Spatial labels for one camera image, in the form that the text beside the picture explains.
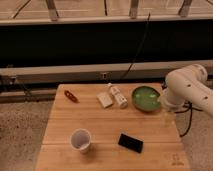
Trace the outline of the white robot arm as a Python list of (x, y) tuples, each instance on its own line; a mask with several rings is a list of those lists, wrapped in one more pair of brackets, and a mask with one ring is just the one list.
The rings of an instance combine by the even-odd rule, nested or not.
[(213, 90), (205, 85), (207, 77), (207, 70), (200, 64), (176, 69), (166, 75), (166, 88), (159, 97), (164, 110), (164, 126), (175, 120), (175, 113), (186, 101), (213, 117)]

